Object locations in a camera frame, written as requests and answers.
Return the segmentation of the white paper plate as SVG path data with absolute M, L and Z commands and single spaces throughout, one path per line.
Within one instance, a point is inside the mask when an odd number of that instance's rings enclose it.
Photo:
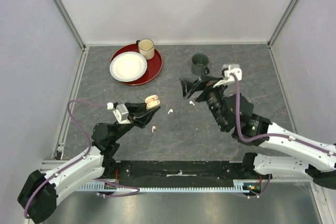
M 147 70 L 147 60 L 134 51 L 127 51 L 114 57 L 110 63 L 111 76 L 121 82 L 138 80 Z

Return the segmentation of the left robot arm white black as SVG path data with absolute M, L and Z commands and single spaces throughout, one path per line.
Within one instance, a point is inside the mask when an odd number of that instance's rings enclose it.
M 134 127 L 145 128 L 160 109 L 160 101 L 157 95 L 151 95 L 142 103 L 108 102 L 101 108 L 112 111 L 116 121 L 96 124 L 93 134 L 86 136 L 88 147 L 83 152 L 47 172 L 35 170 L 29 174 L 17 198 L 26 219 L 41 223 L 83 184 L 101 176 L 111 178 L 118 139 Z

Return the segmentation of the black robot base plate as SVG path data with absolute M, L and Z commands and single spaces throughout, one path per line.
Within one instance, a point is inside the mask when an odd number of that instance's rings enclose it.
M 138 188 L 233 187 L 234 180 L 267 180 L 254 170 L 255 153 L 241 162 L 230 161 L 116 161 L 103 178 Z

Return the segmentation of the dark green mug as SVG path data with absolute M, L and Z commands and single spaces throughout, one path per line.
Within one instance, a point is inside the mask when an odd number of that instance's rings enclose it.
M 191 59 L 191 72 L 194 75 L 201 76 L 209 74 L 209 58 L 205 54 L 195 54 Z

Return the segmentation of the cream ceramic mug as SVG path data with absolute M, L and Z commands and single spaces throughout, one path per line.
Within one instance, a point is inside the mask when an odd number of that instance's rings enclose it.
M 155 48 L 154 42 L 150 39 L 137 40 L 136 44 L 138 46 L 139 53 L 146 59 L 150 60 L 154 57 Z

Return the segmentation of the beige earbud charging case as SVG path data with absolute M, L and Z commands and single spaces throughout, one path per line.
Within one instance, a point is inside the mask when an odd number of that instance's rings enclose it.
M 145 99 L 146 109 L 152 109 L 161 104 L 158 95 L 151 95 Z

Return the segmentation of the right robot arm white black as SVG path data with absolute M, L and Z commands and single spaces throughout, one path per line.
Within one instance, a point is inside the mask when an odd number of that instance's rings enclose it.
M 335 145 L 318 142 L 290 132 L 275 122 L 255 114 L 252 103 L 242 96 L 240 73 L 220 79 L 201 76 L 195 81 L 181 78 L 182 93 L 188 99 L 200 92 L 196 102 L 206 102 L 219 129 L 232 132 L 238 142 L 273 149 L 288 155 L 267 161 L 258 154 L 246 154 L 240 166 L 248 179 L 257 174 L 311 177 L 321 187 L 335 189 Z

